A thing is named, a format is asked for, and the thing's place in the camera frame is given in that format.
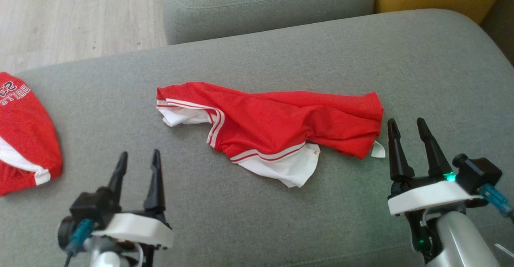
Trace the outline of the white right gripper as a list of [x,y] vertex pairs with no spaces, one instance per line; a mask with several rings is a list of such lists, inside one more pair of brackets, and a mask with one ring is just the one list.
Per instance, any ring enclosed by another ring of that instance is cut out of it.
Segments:
[[[428,159],[429,177],[452,173],[439,143],[426,121],[416,120],[419,137]],[[390,179],[394,182],[415,176],[406,161],[400,130],[388,120]],[[454,181],[441,181],[414,188],[388,199],[390,214],[404,216],[410,228],[410,245],[424,261],[482,261],[482,236],[466,216],[466,203],[478,200]]]

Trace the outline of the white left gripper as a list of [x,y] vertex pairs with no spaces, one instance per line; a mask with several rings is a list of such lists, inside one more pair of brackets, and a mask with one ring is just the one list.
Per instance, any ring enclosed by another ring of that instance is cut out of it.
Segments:
[[[127,157],[126,151],[121,153],[108,184],[112,193],[112,201],[117,206],[120,202],[123,179],[127,170]],[[152,179],[144,201],[144,209],[147,212],[161,214],[166,210],[166,206],[161,154],[158,149],[153,151],[151,170]],[[115,214],[105,229],[92,232],[92,236],[107,236],[121,242],[128,241],[168,249],[174,243],[172,230],[160,220],[131,213]]]

